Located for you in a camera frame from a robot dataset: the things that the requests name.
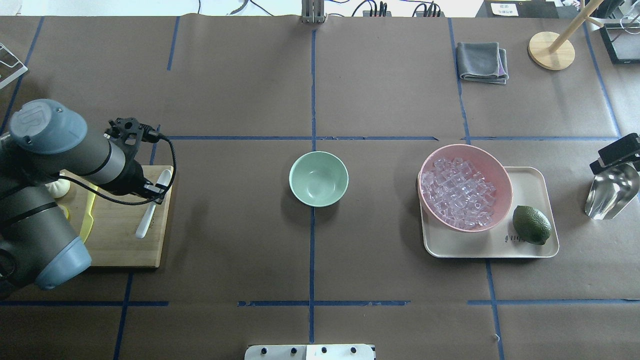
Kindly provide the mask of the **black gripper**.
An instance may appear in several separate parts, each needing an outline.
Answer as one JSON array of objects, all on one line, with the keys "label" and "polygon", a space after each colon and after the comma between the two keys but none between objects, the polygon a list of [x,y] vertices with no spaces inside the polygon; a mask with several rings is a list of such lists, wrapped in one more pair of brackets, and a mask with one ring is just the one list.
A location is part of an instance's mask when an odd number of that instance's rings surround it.
[{"label": "black gripper", "polygon": [[136,118],[116,118],[109,121],[105,130],[113,149],[122,150],[124,166],[114,180],[105,183],[103,189],[114,196],[135,195],[160,204],[164,201],[169,187],[150,182],[141,164],[135,160],[142,142],[157,143],[167,137],[150,125],[140,123]]}]

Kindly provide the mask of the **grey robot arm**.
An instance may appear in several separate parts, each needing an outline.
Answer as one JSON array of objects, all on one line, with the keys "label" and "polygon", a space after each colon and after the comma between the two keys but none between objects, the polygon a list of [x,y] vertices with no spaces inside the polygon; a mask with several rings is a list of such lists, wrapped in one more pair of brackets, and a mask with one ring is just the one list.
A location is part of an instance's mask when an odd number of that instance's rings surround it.
[{"label": "grey robot arm", "polygon": [[46,185],[81,178],[102,197],[134,195],[140,205],[159,202],[169,184],[153,183],[135,159],[142,142],[167,141],[135,118],[109,121],[96,130],[77,112],[52,99],[26,102],[1,137],[1,298],[29,285],[52,290],[86,271],[92,258],[82,237]]}]

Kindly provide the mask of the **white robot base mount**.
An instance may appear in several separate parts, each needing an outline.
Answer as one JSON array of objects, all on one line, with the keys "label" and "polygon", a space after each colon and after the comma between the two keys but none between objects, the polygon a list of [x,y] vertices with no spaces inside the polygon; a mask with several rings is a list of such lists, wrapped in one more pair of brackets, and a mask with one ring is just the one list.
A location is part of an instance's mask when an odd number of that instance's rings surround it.
[{"label": "white robot base mount", "polygon": [[251,345],[245,360],[375,360],[374,345],[347,344],[265,344]]}]

